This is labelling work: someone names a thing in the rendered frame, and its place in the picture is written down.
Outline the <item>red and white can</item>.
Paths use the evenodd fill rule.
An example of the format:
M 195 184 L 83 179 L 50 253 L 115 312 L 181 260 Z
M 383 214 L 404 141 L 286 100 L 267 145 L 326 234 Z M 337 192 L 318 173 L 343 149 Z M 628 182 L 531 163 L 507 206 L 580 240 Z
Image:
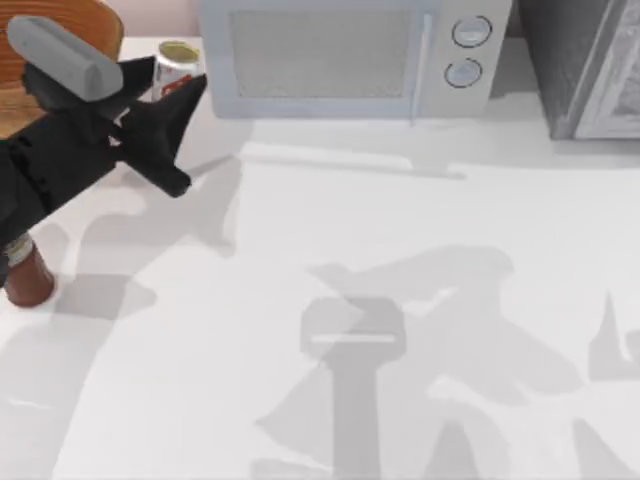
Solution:
M 179 40 L 166 40 L 156 51 L 151 100 L 158 101 L 201 74 L 200 50 Z

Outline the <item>pale grey rounded box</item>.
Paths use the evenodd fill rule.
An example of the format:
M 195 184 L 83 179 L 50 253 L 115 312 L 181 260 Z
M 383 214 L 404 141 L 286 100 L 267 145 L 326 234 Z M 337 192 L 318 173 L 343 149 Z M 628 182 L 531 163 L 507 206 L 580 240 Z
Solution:
M 124 86 L 116 61 L 47 17 L 12 17 L 7 39 L 28 64 L 84 101 L 105 99 Z

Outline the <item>microwave oven door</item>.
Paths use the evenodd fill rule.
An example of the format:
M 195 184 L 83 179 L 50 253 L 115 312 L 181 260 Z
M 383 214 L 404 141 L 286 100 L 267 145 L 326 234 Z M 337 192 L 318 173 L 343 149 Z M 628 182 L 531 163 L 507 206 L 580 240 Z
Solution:
M 435 0 L 199 0 L 222 118 L 410 119 Z

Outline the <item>brown bottle with grey cap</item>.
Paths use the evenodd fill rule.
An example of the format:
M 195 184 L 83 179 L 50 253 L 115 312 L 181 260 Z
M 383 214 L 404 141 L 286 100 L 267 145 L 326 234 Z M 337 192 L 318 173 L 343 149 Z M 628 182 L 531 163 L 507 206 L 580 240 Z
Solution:
M 54 292 L 55 278 L 32 237 L 24 234 L 5 250 L 8 274 L 4 289 L 8 300 L 20 308 L 33 308 L 46 302 Z

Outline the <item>pale microwave oven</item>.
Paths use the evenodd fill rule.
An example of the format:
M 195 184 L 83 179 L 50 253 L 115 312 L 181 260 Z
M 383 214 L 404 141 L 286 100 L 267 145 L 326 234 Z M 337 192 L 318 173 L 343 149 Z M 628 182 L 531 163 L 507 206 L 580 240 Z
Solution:
M 476 116 L 484 110 L 492 90 L 513 0 L 435 1 L 438 8 L 431 27 L 418 120 Z M 493 25 L 493 32 L 482 46 L 461 48 L 452 40 L 452 28 L 458 20 L 470 16 L 486 17 Z M 481 63 L 483 76 L 469 88 L 452 88 L 444 80 L 444 70 L 465 57 Z

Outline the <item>round microwave knob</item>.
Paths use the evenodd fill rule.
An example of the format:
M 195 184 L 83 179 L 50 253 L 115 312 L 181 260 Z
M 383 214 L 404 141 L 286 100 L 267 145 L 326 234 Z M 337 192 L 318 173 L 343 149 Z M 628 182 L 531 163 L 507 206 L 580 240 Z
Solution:
M 444 70 L 443 76 L 450 87 L 465 89 L 482 78 L 483 66 L 476 59 L 465 57 L 450 63 Z
M 452 28 L 452 40 L 461 48 L 477 48 L 486 43 L 493 32 L 492 23 L 484 16 L 458 20 Z

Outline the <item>grey cabinet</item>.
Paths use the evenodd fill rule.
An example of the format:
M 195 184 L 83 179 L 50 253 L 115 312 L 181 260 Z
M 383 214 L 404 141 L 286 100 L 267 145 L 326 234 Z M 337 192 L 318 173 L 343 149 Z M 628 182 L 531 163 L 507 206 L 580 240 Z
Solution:
M 640 140 L 640 0 L 519 0 L 555 140 Z

